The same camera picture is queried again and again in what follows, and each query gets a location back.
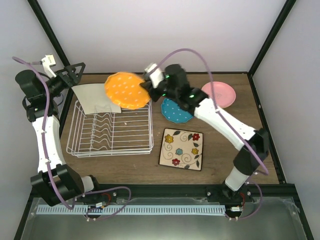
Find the pink round plate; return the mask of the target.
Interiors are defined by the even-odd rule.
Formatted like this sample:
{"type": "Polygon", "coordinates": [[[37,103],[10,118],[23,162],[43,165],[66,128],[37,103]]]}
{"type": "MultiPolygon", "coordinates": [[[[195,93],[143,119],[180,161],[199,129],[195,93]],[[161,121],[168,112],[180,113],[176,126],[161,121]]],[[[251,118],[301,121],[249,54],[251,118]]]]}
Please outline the pink round plate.
{"type": "Polygon", "coordinates": [[[220,81],[213,82],[214,97],[217,101],[236,100],[235,90],[228,84],[220,81]]]}

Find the teal dotted plate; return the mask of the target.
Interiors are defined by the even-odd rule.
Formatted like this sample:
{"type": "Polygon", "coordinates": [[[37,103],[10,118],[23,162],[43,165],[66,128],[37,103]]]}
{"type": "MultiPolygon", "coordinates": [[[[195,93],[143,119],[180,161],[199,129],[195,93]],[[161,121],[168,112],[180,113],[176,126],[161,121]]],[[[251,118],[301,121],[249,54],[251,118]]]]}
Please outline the teal dotted plate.
{"type": "Polygon", "coordinates": [[[169,98],[163,100],[161,113],[168,121],[176,124],[187,123],[193,118],[189,112],[182,110],[177,103],[169,98]]]}

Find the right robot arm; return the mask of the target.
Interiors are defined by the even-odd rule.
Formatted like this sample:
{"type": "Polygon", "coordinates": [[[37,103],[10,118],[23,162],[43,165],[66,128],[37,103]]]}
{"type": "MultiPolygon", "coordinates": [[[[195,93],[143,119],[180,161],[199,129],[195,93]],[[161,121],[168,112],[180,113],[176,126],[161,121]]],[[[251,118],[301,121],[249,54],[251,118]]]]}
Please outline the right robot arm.
{"type": "Polygon", "coordinates": [[[182,110],[209,124],[238,150],[233,168],[222,188],[229,202],[240,196],[240,188],[249,180],[269,154],[269,134],[264,128],[254,129],[219,107],[208,94],[191,87],[186,71],[179,64],[160,70],[151,63],[143,73],[144,88],[156,102],[160,97],[174,101],[182,110]]]}

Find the orange dotted scalloped plate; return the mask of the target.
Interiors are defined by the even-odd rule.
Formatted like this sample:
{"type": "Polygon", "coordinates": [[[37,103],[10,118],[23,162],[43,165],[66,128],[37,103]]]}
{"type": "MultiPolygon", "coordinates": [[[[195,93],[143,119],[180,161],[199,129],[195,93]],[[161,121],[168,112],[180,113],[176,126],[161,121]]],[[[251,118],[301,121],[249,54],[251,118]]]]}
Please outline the orange dotted scalloped plate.
{"type": "Polygon", "coordinates": [[[147,105],[151,98],[141,87],[145,80],[131,72],[117,72],[104,83],[106,96],[122,109],[136,110],[147,105]]]}

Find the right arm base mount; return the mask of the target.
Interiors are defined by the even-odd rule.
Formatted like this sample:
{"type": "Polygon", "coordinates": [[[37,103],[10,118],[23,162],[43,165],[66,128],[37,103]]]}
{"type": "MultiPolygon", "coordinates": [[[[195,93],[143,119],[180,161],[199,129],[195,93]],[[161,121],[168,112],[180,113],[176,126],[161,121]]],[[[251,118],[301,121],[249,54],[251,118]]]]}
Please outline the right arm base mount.
{"type": "Polygon", "coordinates": [[[248,189],[246,187],[233,191],[225,184],[214,184],[205,188],[208,201],[218,202],[222,205],[240,204],[243,200],[245,202],[252,202],[253,198],[247,192],[248,189]]]}

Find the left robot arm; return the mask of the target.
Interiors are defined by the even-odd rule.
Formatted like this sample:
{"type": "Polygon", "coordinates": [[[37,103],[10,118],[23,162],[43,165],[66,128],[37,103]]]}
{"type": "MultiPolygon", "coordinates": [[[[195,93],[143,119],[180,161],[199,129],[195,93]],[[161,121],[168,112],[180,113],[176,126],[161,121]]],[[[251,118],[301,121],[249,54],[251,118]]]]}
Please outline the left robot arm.
{"type": "Polygon", "coordinates": [[[63,204],[72,210],[75,200],[85,195],[97,202],[102,189],[93,175],[81,177],[66,164],[60,142],[59,109],[55,98],[66,89],[76,86],[82,77],[85,63],[68,65],[53,73],[40,73],[25,61],[28,68],[15,76],[15,81],[24,93],[22,106],[26,117],[36,133],[38,145],[37,175],[31,177],[33,190],[51,207],[63,204]]]}

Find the square floral plate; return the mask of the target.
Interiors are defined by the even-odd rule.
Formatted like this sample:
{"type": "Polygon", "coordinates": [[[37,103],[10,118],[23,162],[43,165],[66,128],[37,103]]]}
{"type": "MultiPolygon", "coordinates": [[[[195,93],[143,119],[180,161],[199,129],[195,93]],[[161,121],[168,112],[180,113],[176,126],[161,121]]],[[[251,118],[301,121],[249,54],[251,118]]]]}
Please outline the square floral plate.
{"type": "Polygon", "coordinates": [[[201,171],[203,152],[203,133],[166,128],[162,136],[158,164],[165,167],[201,171]]]}

